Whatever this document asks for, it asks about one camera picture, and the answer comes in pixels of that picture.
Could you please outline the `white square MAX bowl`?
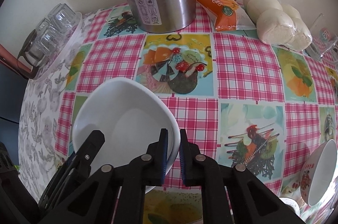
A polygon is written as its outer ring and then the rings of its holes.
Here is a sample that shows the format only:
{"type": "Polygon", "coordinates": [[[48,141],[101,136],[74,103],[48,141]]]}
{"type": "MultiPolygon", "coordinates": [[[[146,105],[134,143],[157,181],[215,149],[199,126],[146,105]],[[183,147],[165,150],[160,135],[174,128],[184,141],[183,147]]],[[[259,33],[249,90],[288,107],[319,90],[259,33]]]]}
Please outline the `white square MAX bowl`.
{"type": "Polygon", "coordinates": [[[166,171],[177,157],[180,130],[168,107],[148,88],[128,78],[110,79],[96,88],[79,110],[72,127],[75,151],[94,130],[105,142],[90,164],[94,174],[101,166],[120,167],[147,152],[162,129],[168,131],[166,171]]]}

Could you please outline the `grey floral white cloth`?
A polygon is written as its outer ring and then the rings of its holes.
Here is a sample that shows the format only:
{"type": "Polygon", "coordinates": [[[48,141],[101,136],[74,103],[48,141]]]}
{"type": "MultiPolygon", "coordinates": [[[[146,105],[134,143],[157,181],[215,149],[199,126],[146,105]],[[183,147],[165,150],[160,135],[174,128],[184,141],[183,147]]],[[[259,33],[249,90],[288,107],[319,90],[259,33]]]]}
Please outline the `grey floral white cloth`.
{"type": "Polygon", "coordinates": [[[38,202],[65,157],[55,151],[57,122],[71,63],[88,35],[95,13],[82,17],[76,39],[43,79],[29,80],[18,130],[19,179],[38,202]]]}

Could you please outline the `checkered picture tablecloth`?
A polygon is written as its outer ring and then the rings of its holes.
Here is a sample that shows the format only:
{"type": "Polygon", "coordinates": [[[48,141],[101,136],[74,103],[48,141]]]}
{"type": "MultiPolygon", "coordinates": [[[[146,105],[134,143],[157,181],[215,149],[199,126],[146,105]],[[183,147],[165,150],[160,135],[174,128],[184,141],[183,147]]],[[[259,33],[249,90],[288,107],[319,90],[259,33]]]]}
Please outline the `checkered picture tablecloth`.
{"type": "Polygon", "coordinates": [[[268,46],[254,30],[216,32],[201,6],[192,24],[175,34],[151,35],[137,27],[127,4],[83,18],[80,47],[71,52],[55,149],[73,151],[72,125],[86,98],[115,77],[134,79],[156,93],[188,138],[221,163],[232,164],[225,137],[227,103],[242,103],[242,118],[283,127],[273,159],[251,163],[253,172],[281,196],[294,198],[306,223],[324,223],[337,202],[337,183],[308,206],[300,196],[302,166],[321,144],[337,139],[337,66],[332,55],[268,46]]]}

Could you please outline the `round white floral tray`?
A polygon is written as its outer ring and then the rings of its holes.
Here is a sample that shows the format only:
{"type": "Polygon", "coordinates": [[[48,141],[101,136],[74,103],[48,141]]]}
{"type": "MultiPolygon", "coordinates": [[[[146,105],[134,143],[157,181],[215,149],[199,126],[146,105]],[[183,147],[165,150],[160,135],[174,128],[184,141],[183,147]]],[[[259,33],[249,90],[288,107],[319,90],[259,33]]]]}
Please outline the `round white floral tray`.
{"type": "Polygon", "coordinates": [[[78,36],[81,33],[81,27],[83,22],[83,15],[80,12],[76,12],[77,23],[66,32],[60,47],[49,57],[49,60],[44,66],[38,69],[37,74],[33,80],[44,80],[47,76],[61,63],[62,60],[71,52],[76,46],[78,36]]]}

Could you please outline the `white floral small bowl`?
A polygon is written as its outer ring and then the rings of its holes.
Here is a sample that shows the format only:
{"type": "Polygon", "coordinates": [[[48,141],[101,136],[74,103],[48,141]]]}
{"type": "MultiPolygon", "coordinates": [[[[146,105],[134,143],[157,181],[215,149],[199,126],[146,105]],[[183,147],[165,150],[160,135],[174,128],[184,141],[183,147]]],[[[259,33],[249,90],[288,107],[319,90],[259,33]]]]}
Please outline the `white floral small bowl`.
{"type": "Polygon", "coordinates": [[[280,197],[279,198],[284,204],[287,205],[297,216],[300,216],[300,207],[298,203],[289,197],[280,197]]]}

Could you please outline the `clear drinking glass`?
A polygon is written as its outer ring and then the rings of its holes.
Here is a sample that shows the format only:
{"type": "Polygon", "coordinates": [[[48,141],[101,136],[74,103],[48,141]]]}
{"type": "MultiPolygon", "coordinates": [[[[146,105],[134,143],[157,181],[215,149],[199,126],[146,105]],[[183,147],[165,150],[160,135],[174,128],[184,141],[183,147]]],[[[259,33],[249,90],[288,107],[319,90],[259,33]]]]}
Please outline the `clear drinking glass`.
{"type": "Polygon", "coordinates": [[[59,3],[48,14],[48,19],[61,33],[66,33],[76,23],[77,14],[65,3],[59,3]]]}
{"type": "Polygon", "coordinates": [[[60,54],[63,34],[46,18],[35,28],[38,60],[56,58],[60,54]]]}

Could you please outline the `strawberry pattern ceramic bowl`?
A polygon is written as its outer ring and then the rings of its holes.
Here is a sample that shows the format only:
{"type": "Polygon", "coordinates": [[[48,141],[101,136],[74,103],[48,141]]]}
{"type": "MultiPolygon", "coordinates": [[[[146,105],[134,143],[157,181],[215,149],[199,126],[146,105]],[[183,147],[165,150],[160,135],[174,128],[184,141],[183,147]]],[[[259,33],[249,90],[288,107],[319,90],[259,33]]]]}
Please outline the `strawberry pattern ceramic bowl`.
{"type": "Polygon", "coordinates": [[[337,163],[336,142],[331,139],[316,148],[300,172],[301,197],[314,206],[324,196],[333,179],[337,163]]]}

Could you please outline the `orange snack packet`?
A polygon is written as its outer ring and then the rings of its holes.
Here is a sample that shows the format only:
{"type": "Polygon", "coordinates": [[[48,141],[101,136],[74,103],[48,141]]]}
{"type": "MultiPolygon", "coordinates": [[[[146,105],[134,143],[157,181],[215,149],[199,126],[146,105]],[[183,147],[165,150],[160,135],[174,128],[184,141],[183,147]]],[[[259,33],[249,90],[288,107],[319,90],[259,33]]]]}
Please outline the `orange snack packet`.
{"type": "Polygon", "coordinates": [[[206,11],[217,32],[254,30],[255,24],[237,0],[196,0],[206,11]]]}

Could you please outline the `bag of white buns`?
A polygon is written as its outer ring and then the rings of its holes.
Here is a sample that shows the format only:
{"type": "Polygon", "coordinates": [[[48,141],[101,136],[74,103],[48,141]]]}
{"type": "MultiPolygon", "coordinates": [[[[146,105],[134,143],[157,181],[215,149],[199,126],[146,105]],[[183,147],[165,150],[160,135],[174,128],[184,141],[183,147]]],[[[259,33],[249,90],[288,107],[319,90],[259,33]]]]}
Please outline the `bag of white buns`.
{"type": "Polygon", "coordinates": [[[301,52],[312,43],[309,28],[293,6],[279,0],[243,0],[243,4],[264,44],[283,45],[301,52]]]}

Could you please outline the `clear acrylic heart stand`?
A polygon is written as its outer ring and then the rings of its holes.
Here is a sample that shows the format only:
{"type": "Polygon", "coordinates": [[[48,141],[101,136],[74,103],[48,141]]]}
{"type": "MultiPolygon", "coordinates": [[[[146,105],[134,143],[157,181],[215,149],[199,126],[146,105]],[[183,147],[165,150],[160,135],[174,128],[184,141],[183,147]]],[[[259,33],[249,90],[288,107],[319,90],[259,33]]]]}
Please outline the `clear acrylic heart stand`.
{"type": "Polygon", "coordinates": [[[307,55],[316,61],[324,60],[337,65],[337,29],[321,13],[310,27],[312,43],[305,49],[307,55]]]}

